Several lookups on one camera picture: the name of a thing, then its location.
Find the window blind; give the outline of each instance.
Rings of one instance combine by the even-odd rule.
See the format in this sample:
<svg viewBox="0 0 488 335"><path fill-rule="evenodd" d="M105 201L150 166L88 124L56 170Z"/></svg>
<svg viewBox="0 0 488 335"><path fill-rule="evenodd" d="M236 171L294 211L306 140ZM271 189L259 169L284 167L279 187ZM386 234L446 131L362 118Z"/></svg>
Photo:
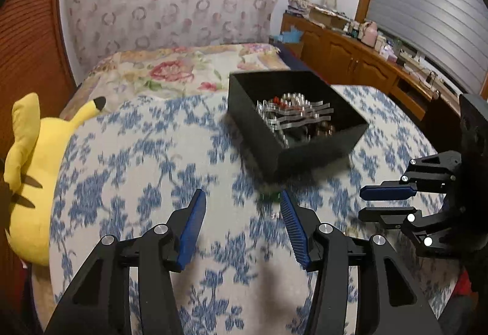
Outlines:
<svg viewBox="0 0 488 335"><path fill-rule="evenodd" d="M369 20L479 93L488 70L488 9L482 0L371 0Z"/></svg>

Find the black box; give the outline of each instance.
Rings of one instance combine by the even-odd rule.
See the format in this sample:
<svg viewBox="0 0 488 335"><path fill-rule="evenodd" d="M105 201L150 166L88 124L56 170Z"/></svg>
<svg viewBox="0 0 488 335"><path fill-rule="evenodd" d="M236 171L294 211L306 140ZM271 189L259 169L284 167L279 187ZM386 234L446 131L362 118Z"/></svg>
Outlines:
<svg viewBox="0 0 488 335"><path fill-rule="evenodd" d="M257 112L256 103L285 93L302 93L311 102L330 103L336 132L284 148ZM348 155L368 128L368 122L344 98L309 71L232 73L228 111L270 182Z"/></svg>

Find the round metal pin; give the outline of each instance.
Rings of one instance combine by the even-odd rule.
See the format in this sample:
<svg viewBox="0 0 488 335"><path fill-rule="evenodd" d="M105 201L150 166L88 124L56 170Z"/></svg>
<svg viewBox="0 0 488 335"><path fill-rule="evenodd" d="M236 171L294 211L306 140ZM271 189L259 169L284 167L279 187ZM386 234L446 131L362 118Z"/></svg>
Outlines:
<svg viewBox="0 0 488 335"><path fill-rule="evenodd" d="M383 244L385 244L386 240L382 235L375 234L373 236L373 242L374 242L374 244L378 244L379 246L382 246Z"/></svg>
<svg viewBox="0 0 488 335"><path fill-rule="evenodd" d="M113 237L111 234L108 234L104 237L102 237L102 244L104 246L109 246L110 244L112 244L115 240L115 237Z"/></svg>
<svg viewBox="0 0 488 335"><path fill-rule="evenodd" d="M319 226L319 230L322 233L329 234L329 233L332 233L332 231L334 230L334 228L332 227L331 224L321 224Z"/></svg>
<svg viewBox="0 0 488 335"><path fill-rule="evenodd" d="M168 231L168 226L164 224L157 225L154 228L154 233L156 234L165 234L167 231Z"/></svg>

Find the blue floral tablecloth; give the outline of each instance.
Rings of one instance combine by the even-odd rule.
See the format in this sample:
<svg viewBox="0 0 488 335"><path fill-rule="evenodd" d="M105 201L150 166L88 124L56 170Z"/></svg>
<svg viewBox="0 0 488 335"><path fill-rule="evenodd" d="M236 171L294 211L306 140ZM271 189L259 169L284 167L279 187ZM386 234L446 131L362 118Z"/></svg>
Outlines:
<svg viewBox="0 0 488 335"><path fill-rule="evenodd" d="M399 179L410 158L435 154L411 120L372 87L335 86L369 122L348 158L290 179L299 201L346 234L369 238L374 225L357 220L362 185ZM172 273L185 334L303 333L316 273L296 263L279 204L226 113L226 93L162 101L137 97L112 114L87 121L72 136L60 168L51 218L50 270L59 301L105 234L140 236L186 206L195 189L207 211L195 258ZM401 202L424 215L442 205L418 193ZM440 315L458 263L418 258L399 231L387 239ZM133 333L140 333L137 270L131 271ZM357 271L350 269L345 333L354 333Z"/></svg>

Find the pikachu plush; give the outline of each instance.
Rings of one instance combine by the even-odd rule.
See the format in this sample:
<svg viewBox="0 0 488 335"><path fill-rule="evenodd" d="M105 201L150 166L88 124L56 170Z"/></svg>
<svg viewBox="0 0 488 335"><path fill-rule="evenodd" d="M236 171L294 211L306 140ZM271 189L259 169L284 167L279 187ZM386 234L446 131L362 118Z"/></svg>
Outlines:
<svg viewBox="0 0 488 335"><path fill-rule="evenodd" d="M105 104L105 97L98 97L65 121L41 119L35 93L14 103L15 141L3 174L11 196L5 232L12 250L24 261L48 266L51 206L64 150L76 128L97 116Z"/></svg>

